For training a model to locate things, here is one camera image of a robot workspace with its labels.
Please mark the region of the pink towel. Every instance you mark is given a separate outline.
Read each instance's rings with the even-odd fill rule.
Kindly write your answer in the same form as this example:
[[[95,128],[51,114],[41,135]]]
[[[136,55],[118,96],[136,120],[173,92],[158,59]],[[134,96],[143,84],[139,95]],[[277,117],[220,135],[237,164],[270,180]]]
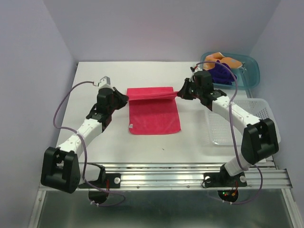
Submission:
[[[173,87],[128,88],[129,132],[134,135],[166,135],[181,130]]]

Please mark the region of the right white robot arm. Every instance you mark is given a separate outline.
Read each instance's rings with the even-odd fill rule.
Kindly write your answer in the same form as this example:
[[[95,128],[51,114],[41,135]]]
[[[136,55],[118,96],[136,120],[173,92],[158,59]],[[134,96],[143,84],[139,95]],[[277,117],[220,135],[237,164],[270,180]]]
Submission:
[[[218,177],[221,184],[230,185],[236,175],[279,151],[274,121],[260,119],[235,104],[226,93],[214,88],[206,70],[186,78],[177,96],[185,100],[199,99],[203,106],[229,121],[232,129],[242,133],[240,152],[221,168]]]

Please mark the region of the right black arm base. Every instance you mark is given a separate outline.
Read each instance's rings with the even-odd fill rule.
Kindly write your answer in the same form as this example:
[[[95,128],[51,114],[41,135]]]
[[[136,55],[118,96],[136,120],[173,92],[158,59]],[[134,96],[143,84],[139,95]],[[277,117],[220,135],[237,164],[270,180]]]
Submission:
[[[245,174],[242,172],[236,176],[210,172],[203,175],[202,188],[219,188],[218,196],[224,202],[235,203],[238,199],[240,187],[247,186]]]

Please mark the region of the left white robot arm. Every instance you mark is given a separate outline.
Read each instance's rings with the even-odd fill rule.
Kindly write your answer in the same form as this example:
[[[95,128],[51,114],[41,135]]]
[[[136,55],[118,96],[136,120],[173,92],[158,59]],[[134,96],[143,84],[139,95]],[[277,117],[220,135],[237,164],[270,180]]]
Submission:
[[[72,135],[58,147],[48,147],[44,152],[41,184],[67,193],[82,184],[105,187],[105,167],[87,162],[80,165],[79,157],[87,155],[87,146],[105,131],[114,111],[125,107],[128,100],[116,88],[100,88],[96,103],[78,130],[72,130]]]

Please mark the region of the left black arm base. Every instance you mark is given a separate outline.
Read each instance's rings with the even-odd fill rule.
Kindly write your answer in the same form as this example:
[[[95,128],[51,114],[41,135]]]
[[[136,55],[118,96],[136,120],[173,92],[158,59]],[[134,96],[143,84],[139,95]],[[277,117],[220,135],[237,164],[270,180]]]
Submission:
[[[93,184],[96,187],[102,188],[103,190],[106,191],[119,189],[120,182],[121,182],[120,173],[104,174],[101,178],[98,178],[97,180],[89,181],[90,184]],[[88,198],[93,203],[95,204],[98,203],[100,205],[106,203],[106,201],[110,199],[110,194],[101,191],[95,192],[93,190],[90,190],[88,193]]]

